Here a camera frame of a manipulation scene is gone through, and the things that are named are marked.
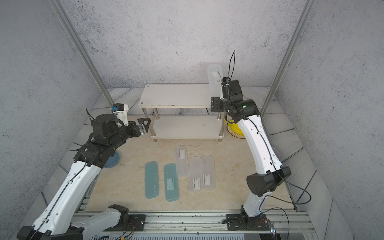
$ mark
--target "metal pole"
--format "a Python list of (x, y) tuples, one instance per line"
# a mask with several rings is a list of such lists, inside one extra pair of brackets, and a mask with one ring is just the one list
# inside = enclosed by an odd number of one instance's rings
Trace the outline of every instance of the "metal pole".
[(225, 117), (226, 117), (227, 113), (224, 114), (224, 117), (223, 117), (223, 124), (221, 125), (221, 129), (220, 129), (220, 133), (218, 134), (220, 137), (223, 137), (224, 136), (224, 127), (225, 127)]
[(301, 16), (299, 18), (299, 22), (296, 25), (295, 31), (293, 32), (291, 41), (288, 45), (288, 48), (285, 52), (284, 58), (281, 61), (280, 67), (276, 73), (275, 79), (273, 80), (271, 84), (271, 88), (269, 89), (268, 95), (266, 97), (266, 100), (264, 102), (262, 111), (260, 113), (260, 116), (263, 117), (266, 113), (266, 110), (268, 109), (269, 103), (272, 100), (273, 96), (275, 95), (275, 92), (277, 90), (277, 87), (279, 86), (279, 83), (281, 81), (281, 78), (283, 77), (284, 71), (288, 66), (289, 60), (292, 57), (293, 52), (295, 51), (295, 47), (297, 42), (300, 39), (300, 36), (303, 32), (303, 29), (305, 27), (305, 24), (307, 23), (307, 20), (312, 12), (313, 5), (315, 0), (307, 0), (305, 3), (303, 12), (301, 13)]
[[(146, 109), (146, 108), (141, 108), (141, 110), (143, 110), (143, 113), (144, 113), (145, 118), (149, 118), (149, 117), (148, 117), (148, 113), (147, 113), (147, 109)], [(156, 136), (156, 133), (155, 133), (155, 131), (153, 130), (153, 127), (152, 127), (151, 124), (149, 125), (149, 131), (151, 132), (151, 136), (152, 136), (152, 137)]]
[(76, 31), (74, 30), (67, 14), (64, 11), (64, 8), (62, 4), (60, 3), (60, 0), (49, 0), (53, 10), (55, 11), (57, 17), (59, 18), (61, 24), (63, 25), (65, 31), (68, 33), (69, 37), (71, 38), (73, 44), (75, 45), (77, 51), (79, 52), (81, 58), (83, 59), (85, 65), (87, 66), (88, 70), (91, 72), (91, 75), (93, 79), (95, 80), (96, 84), (99, 86), (102, 94), (104, 95), (105, 99), (107, 100), (108, 104), (112, 107), (114, 104), (114, 101), (109, 94), (108, 89), (105, 87), (99, 73), (97, 72), (91, 58), (87, 54), (87, 51), (85, 50), (85, 47), (83, 46), (82, 42), (80, 41), (79, 36), (77, 35)]
[(157, 108), (153, 108), (153, 112), (154, 112), (154, 114), (155, 114), (155, 118), (156, 118), (156, 119), (160, 119), (160, 117), (159, 117), (159, 113), (158, 113), (158, 111), (157, 111)]

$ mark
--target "gray concrete wall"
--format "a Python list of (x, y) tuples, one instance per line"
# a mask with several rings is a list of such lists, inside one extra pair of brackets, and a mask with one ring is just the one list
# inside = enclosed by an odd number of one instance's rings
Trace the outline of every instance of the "gray concrete wall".
[(356, 239), (384, 235), (384, 1), (317, 1), (277, 91)]
[(100, 90), (48, 1), (2, 1), (0, 34), (0, 239), (8, 239)]
[(109, 88), (208, 83), (207, 66), (269, 86), (305, 0), (62, 0)]

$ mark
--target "yellow object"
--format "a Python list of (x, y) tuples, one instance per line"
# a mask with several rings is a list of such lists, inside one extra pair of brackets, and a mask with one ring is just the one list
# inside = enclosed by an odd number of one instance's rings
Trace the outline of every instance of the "yellow object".
[(245, 138), (243, 132), (241, 131), (237, 123), (228, 123), (227, 130), (234, 137)]

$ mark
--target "shelf top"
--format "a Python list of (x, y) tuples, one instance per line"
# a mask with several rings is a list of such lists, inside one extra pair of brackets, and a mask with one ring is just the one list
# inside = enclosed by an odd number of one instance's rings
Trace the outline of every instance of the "shelf top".
[(141, 108), (210, 108), (209, 84), (148, 84)]

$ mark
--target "wire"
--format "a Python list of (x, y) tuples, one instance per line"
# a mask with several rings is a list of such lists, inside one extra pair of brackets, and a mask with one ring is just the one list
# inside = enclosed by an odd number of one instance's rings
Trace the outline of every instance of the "wire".
[[(233, 51), (232, 53), (232, 56), (231, 56), (231, 59), (229, 60), (229, 67), (228, 67), (228, 74), (227, 74), (227, 81), (228, 81), (228, 77), (229, 77), (229, 71), (231, 70), (231, 61), (232, 61), (232, 57), (235, 55), (235, 58), (236, 58), (236, 51)], [(233, 59), (233, 70), (232, 70), (232, 75), (233, 75), (233, 71), (235, 70), (235, 59)]]
[(227, 119), (227, 113), (225, 113), (225, 120), (228, 122), (228, 123), (230, 123), (230, 124), (234, 124), (235, 122), (230, 122), (230, 121), (228, 121), (228, 119)]
[(231, 74), (231, 80), (232, 80), (232, 75), (233, 75), (233, 71), (235, 70), (235, 59), (236, 59), (236, 51), (233, 51), (233, 69), (232, 69), (232, 74)]
[[(135, 225), (132, 223), (132, 222), (130, 222), (129, 224), (131, 224), (131, 226), (132, 226), (132, 231), (127, 235), (127, 236), (125, 236), (123, 239), (126, 239), (126, 238), (128, 238), (128, 240), (130, 240), (131, 238), (132, 238), (132, 236), (133, 236), (133, 233), (135, 232)], [(120, 235), (118, 238), (116, 238), (115, 240), (121, 240), (121, 238), (122, 238), (122, 236), (126, 233), (127, 231), (125, 231), (122, 235)]]
[(287, 215), (287, 213), (284, 211), (284, 209), (282, 209), (281, 207), (273, 207), (273, 208), (268, 209), (267, 211), (265, 211), (265, 212), (261, 212), (261, 213), (262, 213), (262, 214), (263, 214), (263, 213), (266, 213), (266, 212), (268, 212), (269, 210), (272, 210), (272, 209), (281, 209), (281, 210), (283, 210), (285, 216), (287, 217), (287, 221), (288, 221), (288, 234), (287, 234), (287, 238), (286, 238), (286, 240), (288, 240), (288, 237), (289, 237), (289, 228), (290, 228), (290, 226), (289, 226), (288, 215)]
[(92, 119), (94, 119), (94, 118), (89, 114), (88, 109), (85, 109), (85, 110), (87, 111), (87, 115), (88, 115), (89, 120), (92, 122)]
[[(248, 119), (249, 121), (251, 121), (251, 122), (253, 123), (253, 125), (256, 127), (256, 130), (259, 132), (259, 129), (257, 128), (256, 124), (255, 124), (251, 119), (249, 119), (248, 117), (246, 117), (246, 116), (244, 116), (244, 115), (241, 115), (241, 114), (239, 114), (239, 113), (233, 113), (233, 114), (240, 115), (240, 116), (242, 116), (242, 117)], [(260, 137), (263, 139), (263, 141), (264, 141), (264, 143), (265, 143), (265, 146), (266, 146), (266, 149), (268, 150), (269, 157), (270, 157), (270, 159), (272, 160), (271, 152), (269, 151), (268, 145), (266, 144), (266, 141), (265, 141), (263, 135), (261, 135), (261, 134), (259, 134), (259, 135), (260, 135)], [(276, 167), (275, 167), (274, 164), (273, 164), (273, 168), (275, 169), (277, 175), (279, 175), (279, 177), (280, 177), (282, 180), (284, 180), (286, 183), (288, 183), (288, 184), (290, 184), (290, 185), (292, 185), (292, 186), (294, 186), (294, 187), (297, 187), (298, 189), (301, 189), (301, 190), (303, 190), (304, 192), (306, 192), (306, 193), (309, 195), (310, 199), (309, 199), (308, 201), (306, 201), (306, 202), (303, 202), (303, 203), (294, 203), (294, 202), (288, 202), (288, 201), (285, 201), (285, 200), (283, 200), (283, 199), (280, 199), (280, 198), (277, 198), (277, 197), (274, 197), (274, 196), (270, 196), (270, 195), (268, 195), (267, 197), (273, 197), (273, 198), (276, 198), (276, 199), (278, 199), (278, 200), (280, 200), (280, 201), (287, 202), (287, 203), (290, 203), (290, 204), (293, 204), (293, 205), (303, 205), (303, 204), (307, 204), (307, 203), (309, 203), (309, 202), (312, 200), (312, 196), (311, 196), (311, 194), (310, 194), (307, 190), (305, 190), (305, 189), (303, 189), (303, 188), (301, 188), (301, 187), (299, 187), (299, 186), (296, 186), (296, 185), (294, 185), (293, 183), (290, 183), (289, 181), (285, 180), (285, 179), (280, 175), (280, 173), (277, 171), (277, 169), (276, 169)]]
[(72, 180), (73, 180), (74, 178), (76, 178), (77, 175), (79, 175), (79, 174), (82, 172), (82, 170), (85, 168), (85, 166), (87, 165), (87, 157), (84, 155), (84, 153), (82, 153), (82, 152), (79, 152), (79, 153), (81, 153), (81, 154), (84, 156), (84, 161), (85, 161), (84, 166), (82, 167), (82, 169), (81, 169), (75, 176), (73, 176), (73, 177), (71, 178), (71, 180), (69, 180), (69, 181), (67, 182), (67, 184), (65, 185), (64, 189), (61, 191), (59, 197), (56, 199), (55, 203), (53, 204), (51, 210), (48, 212), (47, 216), (45, 217), (44, 221), (43, 221), (43, 222), (41, 223), (41, 225), (37, 228), (37, 230), (33, 233), (32, 237), (31, 237), (29, 240), (31, 240), (31, 239), (33, 238), (33, 236), (40, 230), (40, 228), (43, 226), (43, 224), (46, 223), (47, 218), (51, 215), (52, 210), (53, 210), (54, 207), (56, 206), (56, 203), (59, 201), (61, 195), (64, 193), (64, 191), (65, 191), (65, 189), (67, 188), (67, 186), (69, 185), (69, 183), (72, 182)]
[(87, 111), (87, 114), (88, 114), (92, 119), (94, 119), (94, 117), (92, 117), (92, 116), (89, 114), (88, 109), (85, 109), (85, 110)]
[(123, 232), (123, 234), (121, 236), (119, 236), (118, 238), (116, 238), (116, 240), (119, 240), (127, 231)]

